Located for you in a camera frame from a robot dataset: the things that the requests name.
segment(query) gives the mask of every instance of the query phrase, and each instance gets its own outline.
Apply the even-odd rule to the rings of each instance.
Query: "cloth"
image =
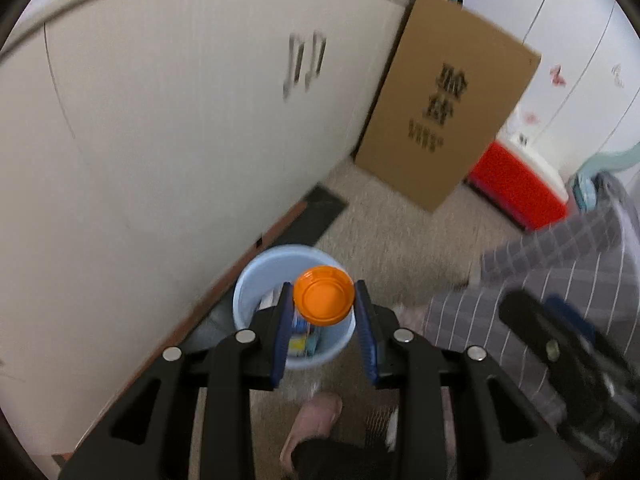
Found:
[[[523,236],[481,257],[481,282],[437,294],[422,333],[441,348],[486,348],[511,379],[556,425],[564,402],[546,380],[546,367],[499,319],[510,290],[524,288],[544,300],[557,294],[590,320],[632,362],[640,361],[638,213],[622,184],[598,177],[596,209]]]
[[[312,438],[300,442],[291,459],[300,480],[388,480],[393,454]]]

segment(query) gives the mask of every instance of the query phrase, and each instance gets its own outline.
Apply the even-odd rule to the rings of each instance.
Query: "blue gripper pad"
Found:
[[[596,327],[585,320],[580,312],[575,310],[557,294],[546,298],[544,308],[559,319],[572,332],[581,335],[590,345],[594,345],[596,339]]]
[[[290,283],[285,283],[276,306],[276,315],[279,313],[280,319],[273,345],[273,365],[271,367],[271,383],[274,388],[278,386],[284,375],[289,339],[291,339],[293,312],[293,286]]]
[[[373,384],[377,384],[378,374],[378,350],[369,320],[370,300],[363,282],[356,282],[356,298],[353,303],[353,311],[356,317],[356,330],[360,343],[360,352],[364,362],[364,370]]]

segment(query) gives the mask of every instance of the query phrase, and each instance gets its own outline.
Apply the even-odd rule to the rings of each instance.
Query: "metal screw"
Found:
[[[178,359],[180,359],[180,357],[182,357],[182,350],[180,350],[177,346],[169,346],[162,352],[162,357],[165,361],[177,361]]]
[[[486,350],[481,346],[470,346],[466,349],[466,354],[473,359],[473,361],[482,361],[486,357]]]
[[[552,363],[555,363],[560,358],[560,347],[555,339],[546,343],[546,356]]]
[[[236,341],[238,341],[239,343],[251,343],[254,339],[255,332],[253,330],[245,329],[236,332]]]
[[[401,343],[408,343],[414,338],[414,333],[407,328],[399,328],[394,332],[394,338]]]

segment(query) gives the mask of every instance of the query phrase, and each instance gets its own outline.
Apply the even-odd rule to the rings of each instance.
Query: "gray checkered pants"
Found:
[[[541,300],[559,294],[640,362],[638,214],[615,178],[604,174],[600,184],[596,210],[486,252],[480,285],[434,296],[422,325],[441,348],[484,346],[552,425],[564,402],[546,367],[500,322],[497,307],[510,290],[524,288]]]

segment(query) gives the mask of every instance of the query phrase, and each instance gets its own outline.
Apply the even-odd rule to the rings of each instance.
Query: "pink slipper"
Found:
[[[316,394],[302,405],[280,453],[280,465],[287,473],[293,473],[291,453],[295,447],[309,438],[328,437],[341,411],[342,399],[329,392]]]

